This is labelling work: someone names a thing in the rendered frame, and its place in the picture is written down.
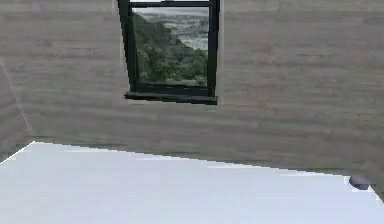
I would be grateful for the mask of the black framed window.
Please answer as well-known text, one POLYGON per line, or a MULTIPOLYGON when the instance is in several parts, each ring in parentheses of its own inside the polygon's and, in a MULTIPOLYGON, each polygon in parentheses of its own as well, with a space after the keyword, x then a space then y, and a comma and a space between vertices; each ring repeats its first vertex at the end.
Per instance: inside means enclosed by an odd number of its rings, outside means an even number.
POLYGON ((220 0, 117 0, 130 100, 216 105, 220 0), (140 9, 203 8, 207 48, 192 48, 140 9))

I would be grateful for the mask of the white table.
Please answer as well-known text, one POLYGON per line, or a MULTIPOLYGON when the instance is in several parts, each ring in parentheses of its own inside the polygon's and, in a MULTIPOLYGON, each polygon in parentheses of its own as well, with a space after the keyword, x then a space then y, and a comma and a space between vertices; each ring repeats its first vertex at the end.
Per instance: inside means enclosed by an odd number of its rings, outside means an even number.
POLYGON ((348 177, 32 142, 0 163, 0 224, 384 224, 348 177))

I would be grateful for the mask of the small dark grey oval object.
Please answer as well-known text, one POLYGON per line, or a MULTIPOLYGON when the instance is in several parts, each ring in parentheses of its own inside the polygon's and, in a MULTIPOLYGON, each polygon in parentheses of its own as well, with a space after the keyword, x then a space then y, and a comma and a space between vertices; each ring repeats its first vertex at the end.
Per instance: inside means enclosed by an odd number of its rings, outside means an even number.
POLYGON ((370 186, 369 181, 363 176, 351 176, 349 183, 358 190, 367 190, 370 186))

